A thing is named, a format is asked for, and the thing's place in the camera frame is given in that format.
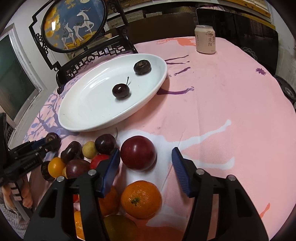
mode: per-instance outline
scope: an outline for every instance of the metal screw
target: metal screw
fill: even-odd
[[[204,173],[205,173],[204,169],[201,169],[201,168],[196,169],[196,174],[198,174],[198,175],[204,175]]]
[[[57,177],[57,181],[60,183],[62,182],[63,180],[65,180],[65,177],[64,176],[59,176]]]
[[[90,176],[93,176],[93,175],[96,174],[96,170],[95,170],[95,169],[91,169],[91,170],[89,170],[88,174],[89,174]]]
[[[228,179],[231,181],[235,181],[237,178],[234,175],[229,175]]]

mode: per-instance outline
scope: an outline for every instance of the red cherry tomato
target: red cherry tomato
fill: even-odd
[[[74,194],[73,195],[73,203],[76,203],[79,201],[79,195],[78,194]]]
[[[109,155],[106,154],[99,154],[97,156],[95,156],[92,160],[91,160],[91,169],[96,169],[96,167],[98,166],[98,164],[103,161],[103,160],[107,160],[109,159]]]

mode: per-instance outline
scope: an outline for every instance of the door frame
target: door frame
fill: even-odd
[[[46,88],[43,85],[43,83],[41,82],[41,80],[40,80],[39,76],[37,75],[37,73],[35,72],[31,62],[28,59],[28,57],[26,56],[26,54],[24,52],[24,49],[23,49],[23,47],[21,45],[21,42],[20,42],[20,40],[19,40],[19,38],[17,36],[17,32],[16,32],[16,28],[15,28],[14,24],[11,24],[10,26],[8,26],[3,31],[3,33],[0,36],[0,41],[3,38],[7,37],[7,36],[10,39],[12,49],[13,49],[13,51],[14,51],[20,65],[21,65],[21,67],[23,68],[25,74],[28,76],[28,78],[31,81],[31,83],[33,84],[33,86],[35,87],[35,90],[29,96],[27,101],[23,104],[23,106],[19,110],[19,112],[16,115],[16,117],[14,118],[14,120],[12,120],[7,115],[7,122],[11,125],[11,127],[16,128],[16,126],[19,124],[22,116],[24,115],[24,113],[27,111],[27,109],[31,105],[32,101],[36,98],[36,96],[38,94],[40,94],[40,92],[42,92]],[[2,113],[2,112],[5,112],[5,111],[0,106],[0,113]]]

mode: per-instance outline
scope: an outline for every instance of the can lid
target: can lid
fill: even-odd
[[[212,26],[209,26],[209,25],[196,25],[196,27],[202,27],[202,28],[212,28]]]

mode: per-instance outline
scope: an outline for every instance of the white plate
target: white plate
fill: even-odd
[[[151,71],[136,75],[136,62],[146,59]],[[109,60],[85,74],[65,95],[59,108],[59,122],[69,131],[95,131],[114,125],[142,108],[161,87],[167,75],[166,62],[152,54],[130,54]],[[129,77],[130,96],[118,100],[112,94],[116,84]]]

